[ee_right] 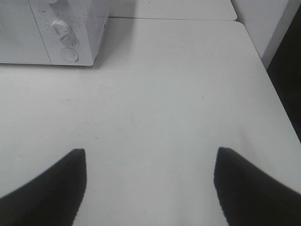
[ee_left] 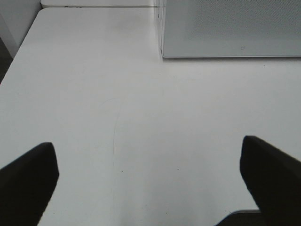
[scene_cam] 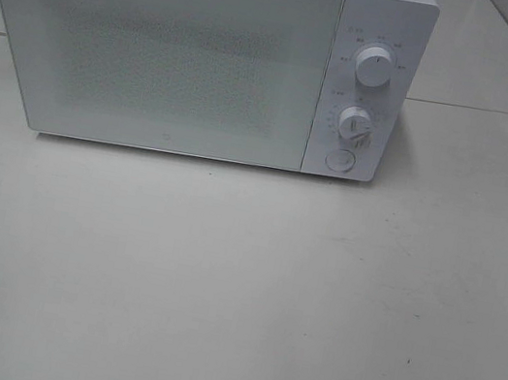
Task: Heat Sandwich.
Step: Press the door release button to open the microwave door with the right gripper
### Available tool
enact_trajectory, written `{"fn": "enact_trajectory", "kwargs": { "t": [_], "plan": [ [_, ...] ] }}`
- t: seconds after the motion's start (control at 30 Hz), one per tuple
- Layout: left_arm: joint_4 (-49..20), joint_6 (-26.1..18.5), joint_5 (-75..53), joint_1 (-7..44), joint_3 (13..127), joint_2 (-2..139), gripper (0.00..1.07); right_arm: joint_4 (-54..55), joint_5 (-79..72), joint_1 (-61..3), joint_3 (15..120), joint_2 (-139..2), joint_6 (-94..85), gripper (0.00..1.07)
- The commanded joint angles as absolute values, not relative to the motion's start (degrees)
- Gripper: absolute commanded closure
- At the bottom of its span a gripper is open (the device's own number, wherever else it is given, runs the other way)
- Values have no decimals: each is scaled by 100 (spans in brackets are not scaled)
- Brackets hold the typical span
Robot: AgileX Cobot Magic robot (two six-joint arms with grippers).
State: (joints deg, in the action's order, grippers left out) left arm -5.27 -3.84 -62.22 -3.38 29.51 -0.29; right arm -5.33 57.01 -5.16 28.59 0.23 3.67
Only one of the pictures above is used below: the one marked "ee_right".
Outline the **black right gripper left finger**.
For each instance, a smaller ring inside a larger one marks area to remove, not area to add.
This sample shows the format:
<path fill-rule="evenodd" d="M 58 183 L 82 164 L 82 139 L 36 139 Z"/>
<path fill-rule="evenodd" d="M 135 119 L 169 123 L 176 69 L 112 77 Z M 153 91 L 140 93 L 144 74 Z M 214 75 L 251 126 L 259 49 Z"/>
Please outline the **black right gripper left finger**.
<path fill-rule="evenodd" d="M 71 226 L 87 187 L 84 149 L 74 149 L 36 178 L 1 197 L 2 226 Z"/>

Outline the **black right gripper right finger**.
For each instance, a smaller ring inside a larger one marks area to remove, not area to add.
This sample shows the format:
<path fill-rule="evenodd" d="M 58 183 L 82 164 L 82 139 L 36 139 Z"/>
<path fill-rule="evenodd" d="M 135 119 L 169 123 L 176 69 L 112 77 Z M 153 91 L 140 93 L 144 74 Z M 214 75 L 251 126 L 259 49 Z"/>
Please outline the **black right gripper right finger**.
<path fill-rule="evenodd" d="M 301 195 L 234 150 L 220 147 L 214 186 L 230 226 L 299 226 Z"/>

